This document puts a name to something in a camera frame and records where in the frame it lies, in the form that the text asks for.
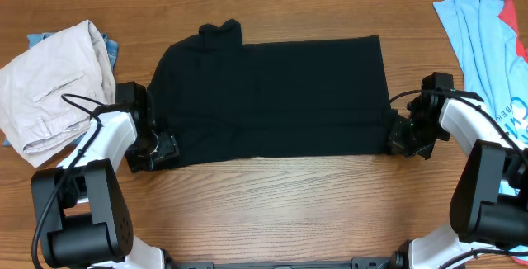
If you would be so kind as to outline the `black shirt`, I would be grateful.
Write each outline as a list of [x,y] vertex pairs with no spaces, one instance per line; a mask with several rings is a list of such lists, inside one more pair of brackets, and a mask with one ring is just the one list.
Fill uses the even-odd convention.
[[396,117],[376,35],[244,44],[237,21],[206,24],[167,49],[148,89],[176,168],[381,154]]

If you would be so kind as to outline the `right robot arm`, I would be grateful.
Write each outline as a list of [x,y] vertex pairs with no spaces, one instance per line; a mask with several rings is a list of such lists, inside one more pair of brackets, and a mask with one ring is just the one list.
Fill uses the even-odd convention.
[[462,268],[483,254],[527,254],[527,149],[452,75],[433,73],[412,91],[408,117],[398,116],[386,145],[392,155],[431,157],[436,141],[454,138],[468,160],[450,201],[450,218],[403,243],[387,268]]

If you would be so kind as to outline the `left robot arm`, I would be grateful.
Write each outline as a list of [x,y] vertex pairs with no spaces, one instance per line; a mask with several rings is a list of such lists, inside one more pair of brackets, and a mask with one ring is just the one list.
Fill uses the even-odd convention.
[[169,253],[134,235],[116,170],[157,171],[180,155],[174,135],[158,130],[153,97],[135,82],[116,87],[116,102],[89,111],[90,128],[56,168],[36,172],[31,194],[37,225],[34,267],[176,267]]

